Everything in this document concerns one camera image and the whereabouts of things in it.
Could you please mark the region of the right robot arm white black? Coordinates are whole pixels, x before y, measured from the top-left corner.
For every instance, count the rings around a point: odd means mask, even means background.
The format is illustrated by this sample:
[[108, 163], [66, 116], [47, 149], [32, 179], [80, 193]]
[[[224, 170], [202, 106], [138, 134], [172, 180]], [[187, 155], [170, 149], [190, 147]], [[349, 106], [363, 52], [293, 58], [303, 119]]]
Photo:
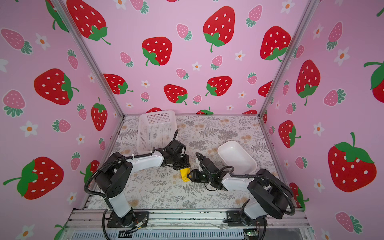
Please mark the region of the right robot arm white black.
[[255, 174], [235, 174], [233, 166], [218, 169], [208, 158], [199, 159], [200, 170], [192, 170], [187, 178], [194, 183], [210, 184], [215, 190], [243, 191], [253, 200], [242, 207], [242, 213], [255, 220], [269, 215], [281, 220], [283, 216], [293, 216], [295, 205], [292, 190], [266, 169]]

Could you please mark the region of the yellow paper napkin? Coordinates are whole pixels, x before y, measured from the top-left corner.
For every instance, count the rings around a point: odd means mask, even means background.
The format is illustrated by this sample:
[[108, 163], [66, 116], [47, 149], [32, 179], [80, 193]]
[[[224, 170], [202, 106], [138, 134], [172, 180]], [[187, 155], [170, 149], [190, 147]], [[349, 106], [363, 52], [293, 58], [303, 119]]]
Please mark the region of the yellow paper napkin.
[[181, 178], [183, 182], [190, 182], [191, 180], [188, 178], [188, 174], [191, 172], [190, 168], [185, 168], [180, 170]]

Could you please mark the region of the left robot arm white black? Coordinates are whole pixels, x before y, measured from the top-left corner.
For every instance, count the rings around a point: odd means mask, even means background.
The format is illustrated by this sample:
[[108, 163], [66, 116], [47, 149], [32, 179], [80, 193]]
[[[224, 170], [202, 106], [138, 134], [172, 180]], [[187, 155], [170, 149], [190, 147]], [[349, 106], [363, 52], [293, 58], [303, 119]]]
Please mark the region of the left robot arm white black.
[[130, 175], [154, 167], [170, 167], [179, 171], [190, 166], [186, 146], [178, 140], [172, 140], [166, 147], [154, 148], [146, 154], [123, 156], [114, 153], [95, 172], [94, 179], [102, 190], [102, 198], [108, 208], [123, 219], [134, 213], [124, 194]]

